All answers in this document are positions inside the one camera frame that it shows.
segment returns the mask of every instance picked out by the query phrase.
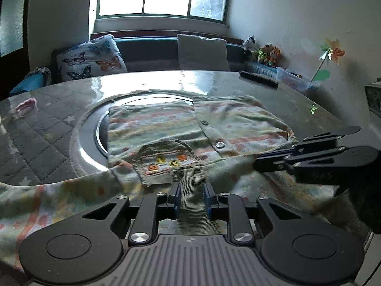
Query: window frame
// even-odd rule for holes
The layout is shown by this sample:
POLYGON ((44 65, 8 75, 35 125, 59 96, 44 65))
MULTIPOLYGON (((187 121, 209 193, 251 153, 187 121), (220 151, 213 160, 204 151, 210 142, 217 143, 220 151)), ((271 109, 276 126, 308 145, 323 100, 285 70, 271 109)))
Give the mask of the window frame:
POLYGON ((114 15, 99 15, 100 11, 100 0, 97 0, 97 6, 96 6, 96 19, 103 19, 103 18, 116 18, 116 17, 139 17, 139 16, 154 16, 154 17, 177 17, 177 18, 187 18, 187 19, 198 19, 198 20, 204 20, 204 21, 209 21, 209 22, 215 22, 218 24, 226 24, 226 19, 227 19, 227 11, 229 8, 229 1, 226 0, 225 2, 225 8, 224 8, 224 16, 222 20, 217 20, 217 19, 212 19, 212 18, 206 18, 206 17, 199 17, 199 16, 192 16, 190 15, 191 12, 191 3, 192 0, 189 0, 188 2, 188 11, 187 15, 169 15, 169 14, 148 14, 144 13, 144 3, 145 0, 143 0, 143 8, 142 8, 142 13, 139 14, 114 14, 114 15))

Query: grey quilted fabric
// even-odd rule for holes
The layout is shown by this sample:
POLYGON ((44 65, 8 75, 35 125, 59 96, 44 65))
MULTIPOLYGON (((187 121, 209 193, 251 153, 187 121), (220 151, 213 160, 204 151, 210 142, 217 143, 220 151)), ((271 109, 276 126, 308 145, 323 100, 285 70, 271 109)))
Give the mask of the grey quilted fabric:
POLYGON ((0 181, 15 186, 76 177, 69 156, 73 127, 96 99, 88 80, 56 84, 0 102, 0 181), (10 110, 34 97, 38 113, 13 119, 10 110))

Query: shirt button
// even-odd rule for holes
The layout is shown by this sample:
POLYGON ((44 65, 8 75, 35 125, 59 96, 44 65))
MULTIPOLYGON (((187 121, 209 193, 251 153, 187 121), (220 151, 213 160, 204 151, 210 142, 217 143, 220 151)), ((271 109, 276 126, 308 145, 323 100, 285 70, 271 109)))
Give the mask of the shirt button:
POLYGON ((217 148, 224 148, 225 147, 225 143, 224 142, 217 142, 216 143, 216 147, 217 148))

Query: metal screw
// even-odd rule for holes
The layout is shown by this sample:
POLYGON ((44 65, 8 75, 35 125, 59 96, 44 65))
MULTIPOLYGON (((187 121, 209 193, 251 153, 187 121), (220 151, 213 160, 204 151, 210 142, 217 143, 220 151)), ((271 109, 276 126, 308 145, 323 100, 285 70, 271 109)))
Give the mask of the metal screw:
POLYGON ((137 232, 130 236, 130 239, 134 242, 145 242, 149 239, 149 235, 144 232, 137 232))
POLYGON ((247 232, 240 232, 234 235, 234 239, 238 242, 248 242, 253 239, 253 236, 247 232))
POLYGON ((224 142, 217 142, 216 143, 216 147, 217 148, 224 148, 225 147, 225 143, 224 142))

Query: stuffed toy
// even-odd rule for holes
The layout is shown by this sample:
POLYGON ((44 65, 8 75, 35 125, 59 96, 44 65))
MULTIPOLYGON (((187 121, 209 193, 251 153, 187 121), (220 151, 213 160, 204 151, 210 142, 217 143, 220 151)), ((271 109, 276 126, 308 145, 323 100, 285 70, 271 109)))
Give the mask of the stuffed toy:
POLYGON ((257 51, 254 51, 253 55, 257 59, 258 63, 263 64, 265 59, 270 59, 270 52, 272 52, 274 48, 275 46, 269 43, 260 47, 257 51))
POLYGON ((256 48, 255 48, 255 39, 254 39, 254 35, 252 36, 249 36, 246 41, 243 42, 243 48, 245 50, 249 50, 249 51, 254 51, 256 48))
POLYGON ((264 59, 264 64, 267 64, 268 66, 275 66, 275 62, 280 54, 281 51, 279 50, 279 48, 274 47, 274 49, 270 52, 268 57, 264 59))

